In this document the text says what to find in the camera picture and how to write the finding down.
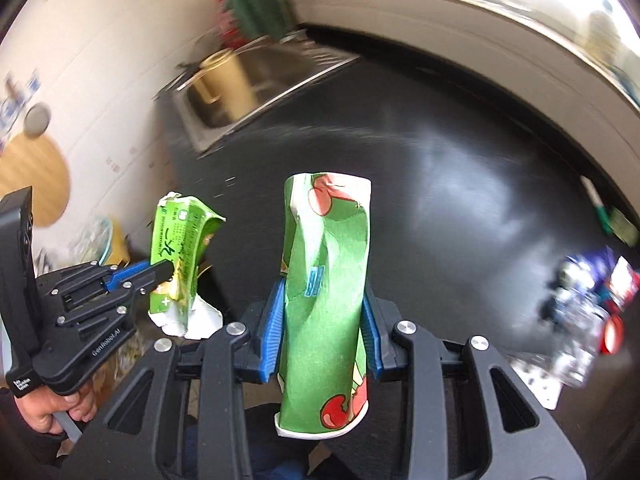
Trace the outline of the person's left hand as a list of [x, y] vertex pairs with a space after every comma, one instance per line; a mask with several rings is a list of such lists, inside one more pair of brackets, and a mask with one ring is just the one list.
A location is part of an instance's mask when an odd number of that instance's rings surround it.
[[90, 422], [98, 410], [92, 380], [69, 396], [59, 396], [41, 386], [14, 403], [24, 422], [38, 434], [62, 434], [64, 429], [54, 417], [57, 412], [69, 414], [75, 422]]

